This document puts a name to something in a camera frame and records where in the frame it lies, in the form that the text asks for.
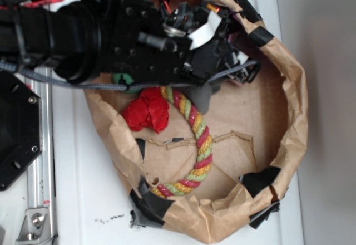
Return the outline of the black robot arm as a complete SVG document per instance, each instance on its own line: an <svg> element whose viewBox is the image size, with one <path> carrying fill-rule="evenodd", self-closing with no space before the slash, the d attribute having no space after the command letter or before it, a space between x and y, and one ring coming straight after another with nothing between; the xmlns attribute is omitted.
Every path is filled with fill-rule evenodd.
<svg viewBox="0 0 356 245"><path fill-rule="evenodd" d="M252 82L257 60L238 60L229 41L241 30L237 0L1 0L1 69L40 82L130 91Z"/></svg>

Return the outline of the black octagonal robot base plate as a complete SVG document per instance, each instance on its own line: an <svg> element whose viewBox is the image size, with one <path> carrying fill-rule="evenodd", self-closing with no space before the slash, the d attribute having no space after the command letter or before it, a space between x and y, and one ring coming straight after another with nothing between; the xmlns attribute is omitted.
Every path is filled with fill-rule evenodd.
<svg viewBox="0 0 356 245"><path fill-rule="evenodd" d="M1 71L1 191L41 153L40 103L20 79Z"/></svg>

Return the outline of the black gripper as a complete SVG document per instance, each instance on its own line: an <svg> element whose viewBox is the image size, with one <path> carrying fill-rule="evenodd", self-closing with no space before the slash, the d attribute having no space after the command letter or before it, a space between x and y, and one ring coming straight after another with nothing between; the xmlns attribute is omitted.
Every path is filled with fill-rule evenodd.
<svg viewBox="0 0 356 245"><path fill-rule="evenodd" d="M259 19L248 0L102 0L100 71L131 75L128 86L207 83L234 66L233 4Z"/></svg>

